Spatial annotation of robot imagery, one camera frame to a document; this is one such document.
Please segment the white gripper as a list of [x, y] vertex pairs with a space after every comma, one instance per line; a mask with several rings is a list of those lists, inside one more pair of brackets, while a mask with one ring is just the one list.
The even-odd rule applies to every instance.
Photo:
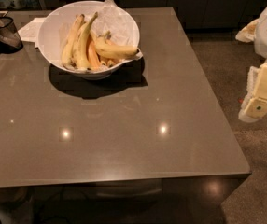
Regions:
[[[257, 54], [267, 59], [267, 8], [240, 30], [235, 39], [244, 43], [254, 41]], [[260, 67], [251, 66], [247, 74], [247, 95], [241, 104], [238, 119], [252, 123], [267, 114], [267, 60]]]

